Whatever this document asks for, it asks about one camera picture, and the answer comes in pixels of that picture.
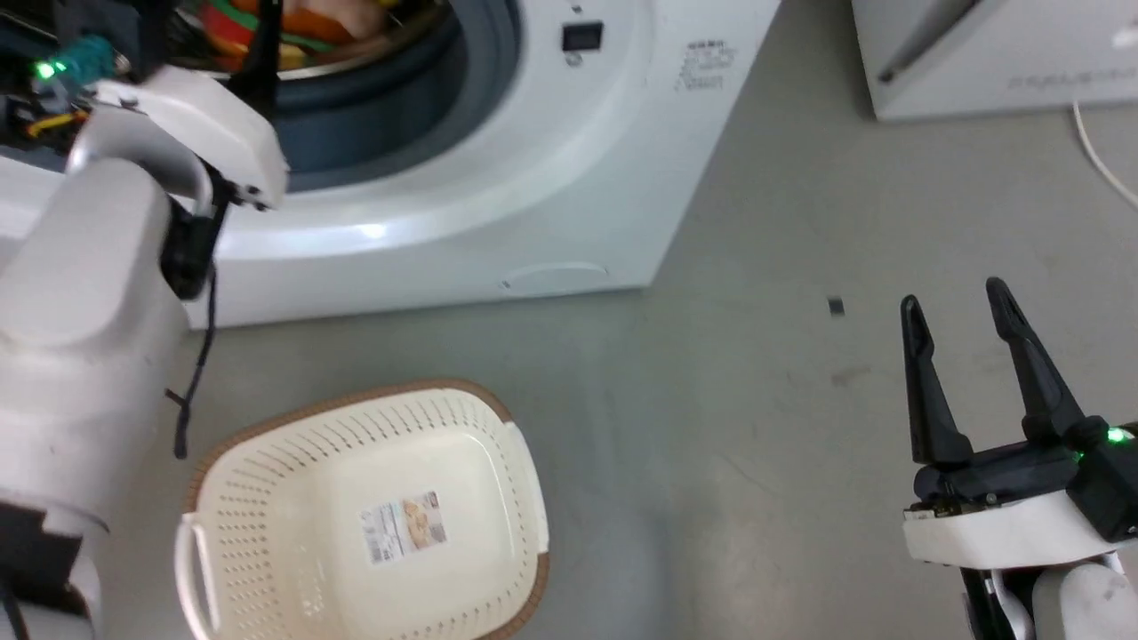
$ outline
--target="printed label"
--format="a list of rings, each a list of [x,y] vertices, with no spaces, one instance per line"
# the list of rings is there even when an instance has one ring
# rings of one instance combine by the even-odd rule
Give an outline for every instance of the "printed label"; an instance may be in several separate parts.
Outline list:
[[[676,91],[723,89],[724,74],[735,65],[735,54],[736,49],[724,40],[688,42]]]
[[[434,491],[361,511],[360,523],[372,566],[446,542],[443,511]]]

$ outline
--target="black cable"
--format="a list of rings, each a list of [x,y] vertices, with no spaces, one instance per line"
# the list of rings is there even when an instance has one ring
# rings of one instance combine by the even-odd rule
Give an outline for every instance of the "black cable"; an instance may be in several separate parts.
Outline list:
[[[209,266],[209,302],[207,304],[206,335],[201,340],[201,351],[198,352],[198,363],[193,369],[193,377],[190,378],[190,387],[185,389],[184,396],[166,389],[166,397],[173,400],[179,407],[178,426],[174,430],[174,458],[179,460],[185,460],[189,451],[185,438],[190,428],[190,404],[193,402],[193,394],[198,392],[198,383],[201,381],[201,372],[206,369],[206,359],[209,358],[214,334],[217,331],[217,265],[215,264]]]
[[[19,610],[19,602],[16,601],[16,596],[11,592],[8,580],[3,577],[0,577],[0,602],[3,604],[5,614],[8,615],[8,624],[11,625],[11,632],[16,640],[31,640],[27,634],[27,624],[24,622],[24,614]]]

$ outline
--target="gray floor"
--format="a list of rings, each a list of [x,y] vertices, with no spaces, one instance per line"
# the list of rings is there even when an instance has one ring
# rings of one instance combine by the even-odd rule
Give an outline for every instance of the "gray floor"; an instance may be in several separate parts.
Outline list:
[[[468,377],[513,410],[545,485],[553,574],[520,638],[966,638],[955,572],[901,538],[898,302],[922,296],[980,446],[1022,413],[989,274],[1086,409],[1135,418],[1138,213],[1063,114],[874,124],[851,28],[846,2],[787,0],[651,290],[226,331],[193,451],[346,392]],[[1136,120],[1088,114],[1133,182]],[[190,467],[164,448],[108,581],[112,638],[189,638],[170,544]]]

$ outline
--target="white laundry basket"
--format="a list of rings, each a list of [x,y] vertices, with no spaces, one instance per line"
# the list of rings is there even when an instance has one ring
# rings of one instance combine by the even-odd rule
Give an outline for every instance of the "white laundry basket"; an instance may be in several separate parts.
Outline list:
[[[438,380],[218,446],[191,485],[174,567],[197,640],[502,640],[544,593],[549,526],[502,403]]]

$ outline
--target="white appliance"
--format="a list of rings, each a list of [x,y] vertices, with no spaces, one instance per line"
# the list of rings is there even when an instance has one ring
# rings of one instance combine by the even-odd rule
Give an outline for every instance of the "white appliance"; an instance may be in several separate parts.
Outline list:
[[[1138,98],[1125,0],[853,0],[877,118]]]
[[[516,27],[501,99],[461,140],[394,173],[291,194],[279,212],[234,211],[217,252],[220,323],[649,285],[777,3],[455,2],[468,34],[506,20],[494,15]],[[492,5],[510,10],[475,10]],[[468,43],[467,82],[492,82]],[[6,253],[59,181],[0,158]]]

